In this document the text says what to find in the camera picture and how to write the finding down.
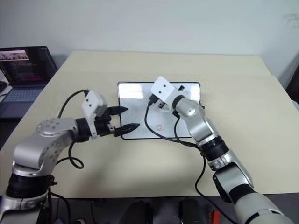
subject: laptop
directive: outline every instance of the laptop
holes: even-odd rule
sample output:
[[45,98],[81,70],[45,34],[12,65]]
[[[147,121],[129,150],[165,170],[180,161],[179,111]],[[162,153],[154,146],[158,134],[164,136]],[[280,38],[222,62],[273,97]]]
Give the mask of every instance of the laptop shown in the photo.
[[21,119],[57,71],[46,46],[0,48],[0,69],[12,86],[0,119]]

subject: robotic arm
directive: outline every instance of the robotic arm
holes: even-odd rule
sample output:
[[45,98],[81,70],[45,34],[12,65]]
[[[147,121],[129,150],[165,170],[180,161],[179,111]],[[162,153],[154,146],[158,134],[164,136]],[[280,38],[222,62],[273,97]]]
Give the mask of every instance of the robotic arm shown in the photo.
[[213,181],[221,198],[234,204],[239,224],[293,223],[266,196],[253,190],[248,171],[226,146],[201,105],[187,99],[163,77],[156,80],[151,92],[163,103],[171,105],[185,121],[200,153],[215,171]]
[[1,201],[0,222],[7,211],[29,210],[43,205],[48,188],[54,182],[51,173],[60,153],[67,146],[88,141],[90,137],[94,139],[98,135],[113,134],[117,137],[139,126],[128,124],[121,128],[113,127],[110,124],[111,115],[118,115],[127,108],[107,107],[104,98],[94,91],[87,93],[82,108],[84,118],[43,121],[32,135],[16,146],[12,175]]

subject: small whiteboard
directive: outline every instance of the small whiteboard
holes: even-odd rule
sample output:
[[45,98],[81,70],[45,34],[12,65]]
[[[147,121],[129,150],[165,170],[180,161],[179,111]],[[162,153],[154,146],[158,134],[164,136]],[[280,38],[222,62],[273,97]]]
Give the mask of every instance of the small whiteboard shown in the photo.
[[[182,95],[191,100],[200,101],[199,83],[172,83],[177,89],[182,85]],[[128,108],[120,116],[121,126],[129,123],[139,123],[140,126],[129,134],[122,135],[123,139],[152,139],[159,138],[150,132],[144,123],[144,115],[151,96],[150,88],[153,83],[119,82],[117,85],[119,105]],[[173,128],[177,118],[172,114],[171,105],[158,107],[158,100],[149,108],[147,122],[155,132],[167,137],[175,138]],[[190,138],[185,122],[181,119],[177,126],[180,138]]]

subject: laptop keyboard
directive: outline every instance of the laptop keyboard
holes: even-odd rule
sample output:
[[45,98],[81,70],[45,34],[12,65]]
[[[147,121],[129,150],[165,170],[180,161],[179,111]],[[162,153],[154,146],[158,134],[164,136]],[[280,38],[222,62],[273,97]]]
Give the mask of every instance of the laptop keyboard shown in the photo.
[[42,89],[12,89],[3,99],[3,102],[35,101]]

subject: beige table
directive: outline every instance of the beige table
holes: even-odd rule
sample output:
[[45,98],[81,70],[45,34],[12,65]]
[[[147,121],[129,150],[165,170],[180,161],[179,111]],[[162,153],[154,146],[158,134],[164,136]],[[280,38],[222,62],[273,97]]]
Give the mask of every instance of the beige table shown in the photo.
[[[256,191],[299,191],[299,113],[260,57],[74,51],[3,147],[1,192],[11,175],[16,144],[40,121],[56,117],[70,94],[88,88],[117,105],[119,81],[154,81],[159,75],[201,83],[209,118],[250,172]],[[76,96],[63,117],[83,117],[82,100]],[[113,124],[119,125],[118,118]],[[203,164],[193,148],[113,136],[76,144],[73,156],[83,160],[83,170],[66,161],[53,172],[58,182],[53,191],[65,197],[197,195],[194,182]],[[207,169],[199,183],[207,195],[218,194],[212,174]]]

